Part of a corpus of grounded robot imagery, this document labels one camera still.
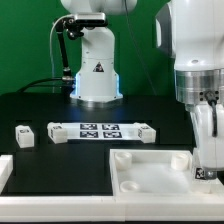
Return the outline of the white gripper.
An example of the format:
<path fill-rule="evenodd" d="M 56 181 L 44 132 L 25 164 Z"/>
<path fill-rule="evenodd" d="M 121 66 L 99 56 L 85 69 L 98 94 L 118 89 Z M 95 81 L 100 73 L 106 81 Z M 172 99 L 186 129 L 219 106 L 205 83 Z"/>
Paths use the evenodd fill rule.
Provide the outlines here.
<path fill-rule="evenodd" d="M 224 170 L 224 106 L 216 105 L 217 136 L 213 137 L 212 108 L 208 104 L 196 105 L 191 119 L 201 166 L 206 170 L 205 178 L 215 178 L 213 171 Z"/>

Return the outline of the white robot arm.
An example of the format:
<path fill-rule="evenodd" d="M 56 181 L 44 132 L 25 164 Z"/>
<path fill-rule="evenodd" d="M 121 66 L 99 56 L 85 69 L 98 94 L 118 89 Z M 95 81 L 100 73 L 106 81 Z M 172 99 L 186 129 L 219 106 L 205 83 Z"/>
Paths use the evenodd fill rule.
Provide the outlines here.
<path fill-rule="evenodd" d="M 82 38 L 82 67 L 71 97 L 87 105 L 122 98 L 112 73 L 114 35 L 108 15 L 133 11 L 138 0 L 60 0 L 64 27 Z M 157 48 L 175 59 L 176 99 L 190 112 L 195 172 L 214 179 L 224 170 L 224 0 L 170 0 L 156 15 Z"/>

